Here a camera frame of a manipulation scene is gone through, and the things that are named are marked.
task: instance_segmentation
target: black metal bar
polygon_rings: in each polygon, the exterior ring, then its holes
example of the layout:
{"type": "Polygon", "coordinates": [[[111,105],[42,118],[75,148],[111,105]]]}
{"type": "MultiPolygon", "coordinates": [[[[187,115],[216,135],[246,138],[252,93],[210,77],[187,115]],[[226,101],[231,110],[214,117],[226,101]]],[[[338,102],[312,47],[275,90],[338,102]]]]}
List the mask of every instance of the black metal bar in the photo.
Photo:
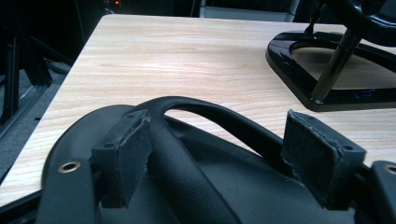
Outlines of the black metal bar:
{"type": "Polygon", "coordinates": [[[22,59],[25,63],[26,74],[34,86],[49,86],[52,78],[44,62],[43,57],[33,48],[29,33],[27,31],[27,19],[22,13],[23,5],[21,1],[5,0],[10,27],[13,28],[14,35],[21,42],[22,59]]]}
{"type": "Polygon", "coordinates": [[[56,57],[58,60],[60,60],[61,62],[64,62],[70,66],[73,65],[74,63],[74,59],[71,59],[65,55],[63,55],[61,52],[57,51],[56,49],[50,47],[49,45],[47,45],[46,43],[44,43],[43,41],[31,36],[30,37],[33,41],[33,43],[38,46],[39,48],[43,49],[44,51],[48,52],[49,54],[53,55],[54,57],[56,57]]]}
{"type": "Polygon", "coordinates": [[[78,1],[75,0],[74,3],[75,3],[75,6],[76,6],[76,10],[77,10],[78,25],[79,25],[79,29],[81,31],[82,42],[85,43],[85,42],[87,42],[87,38],[85,37],[84,26],[82,25],[82,19],[81,19],[81,13],[80,13],[80,10],[79,10],[78,1]]]}
{"type": "Polygon", "coordinates": [[[309,20],[309,25],[306,27],[304,33],[307,35],[312,35],[314,33],[314,25],[317,23],[317,21],[320,18],[320,11],[324,7],[324,0],[318,0],[317,1],[317,8],[314,11],[314,14],[309,20]]]}
{"type": "Polygon", "coordinates": [[[7,46],[7,73],[4,94],[3,114],[0,124],[5,123],[18,110],[20,91],[20,63],[19,63],[19,43],[14,37],[11,45],[7,46]]]}
{"type": "Polygon", "coordinates": [[[323,101],[327,94],[334,86],[337,78],[340,76],[341,72],[350,56],[352,56],[353,51],[361,42],[361,37],[355,35],[349,29],[346,30],[343,38],[341,39],[337,49],[335,50],[330,62],[327,64],[325,70],[323,71],[318,84],[312,92],[312,98],[316,101],[323,101]]]}

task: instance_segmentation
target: black mount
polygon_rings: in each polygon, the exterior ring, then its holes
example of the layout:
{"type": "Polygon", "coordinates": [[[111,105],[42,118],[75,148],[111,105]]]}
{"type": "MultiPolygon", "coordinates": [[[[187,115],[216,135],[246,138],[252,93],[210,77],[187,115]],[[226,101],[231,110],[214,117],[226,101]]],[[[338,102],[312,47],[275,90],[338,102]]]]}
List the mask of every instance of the black mount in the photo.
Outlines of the black mount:
{"type": "Polygon", "coordinates": [[[332,89],[353,54],[396,73],[396,55],[360,43],[364,38],[378,45],[395,47],[396,41],[391,36],[396,34],[396,22],[381,17],[379,12],[385,1],[362,2],[361,6],[354,7],[349,1],[318,0],[317,10],[305,31],[282,33],[269,43],[267,62],[306,108],[321,112],[396,107],[396,88],[332,89]],[[335,14],[346,24],[344,35],[314,32],[314,24],[325,4],[331,10],[335,7],[343,9],[335,14]],[[354,18],[345,14],[352,14],[357,22],[351,22],[354,18]],[[334,49],[332,58],[318,81],[291,56],[295,49],[310,47],[334,49]]]}

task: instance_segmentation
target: light wood grain surface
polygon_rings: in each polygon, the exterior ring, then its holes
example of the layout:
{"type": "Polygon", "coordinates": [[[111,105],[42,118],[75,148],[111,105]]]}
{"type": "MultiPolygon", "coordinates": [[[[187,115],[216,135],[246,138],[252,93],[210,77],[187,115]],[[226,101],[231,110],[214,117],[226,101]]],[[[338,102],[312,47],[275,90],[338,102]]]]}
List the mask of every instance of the light wood grain surface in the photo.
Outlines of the light wood grain surface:
{"type": "MultiPolygon", "coordinates": [[[[278,33],[303,30],[305,26],[263,21],[103,17],[0,187],[0,205],[40,189],[41,170],[51,147],[82,116],[103,106],[136,105],[165,95],[189,96],[229,107],[281,137],[287,111],[293,109],[321,119],[364,147],[368,151],[366,164],[396,161],[396,109],[314,113],[300,104],[269,67],[265,60],[269,41],[278,33]]],[[[343,26],[335,25],[317,25],[316,29],[345,31],[343,26]]],[[[320,54],[328,57],[329,52],[320,54]]],[[[301,61],[306,58],[301,51],[295,56],[301,61]]],[[[312,59],[320,61],[317,56],[312,59]]],[[[386,81],[377,84],[378,78],[372,74],[377,75],[378,69],[367,62],[353,62],[353,69],[346,69],[353,76],[366,74],[376,86],[396,82],[392,75],[384,75],[386,81]]],[[[305,64],[313,71],[320,71],[322,66],[305,64]]],[[[344,84],[353,80],[346,77],[344,84]]],[[[207,120],[188,113],[170,115],[240,144],[207,120]]]]}

